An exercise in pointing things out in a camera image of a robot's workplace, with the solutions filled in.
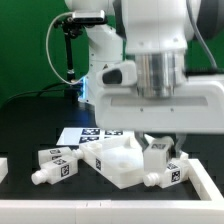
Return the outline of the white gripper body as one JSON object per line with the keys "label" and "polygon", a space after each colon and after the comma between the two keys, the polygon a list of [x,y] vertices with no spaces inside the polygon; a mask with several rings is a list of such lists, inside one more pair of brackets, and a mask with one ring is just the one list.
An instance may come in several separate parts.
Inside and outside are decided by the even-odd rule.
{"label": "white gripper body", "polygon": [[224,75],[191,77],[170,98],[141,97],[134,86],[102,88],[95,121],[105,130],[224,133]]}

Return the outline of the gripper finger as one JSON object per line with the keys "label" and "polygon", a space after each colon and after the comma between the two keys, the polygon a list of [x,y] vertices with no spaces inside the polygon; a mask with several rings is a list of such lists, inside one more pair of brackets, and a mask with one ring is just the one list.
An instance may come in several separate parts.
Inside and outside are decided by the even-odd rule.
{"label": "gripper finger", "polygon": [[187,135],[184,133],[178,133],[176,135],[175,151],[177,154],[182,152],[182,146],[184,145],[186,138],[187,138]]}
{"label": "gripper finger", "polygon": [[147,142],[146,138],[144,137],[143,132],[135,132],[135,139],[139,143],[139,145],[142,148],[142,151],[145,151],[147,147],[149,146],[149,143]]}

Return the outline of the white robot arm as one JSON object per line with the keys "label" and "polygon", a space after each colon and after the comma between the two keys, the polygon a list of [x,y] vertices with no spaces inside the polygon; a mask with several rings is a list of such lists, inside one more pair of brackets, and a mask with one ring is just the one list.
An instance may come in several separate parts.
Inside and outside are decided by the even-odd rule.
{"label": "white robot arm", "polygon": [[224,78],[186,78],[187,23],[202,0],[111,0],[132,59],[97,73],[96,124],[155,133],[224,133]]}

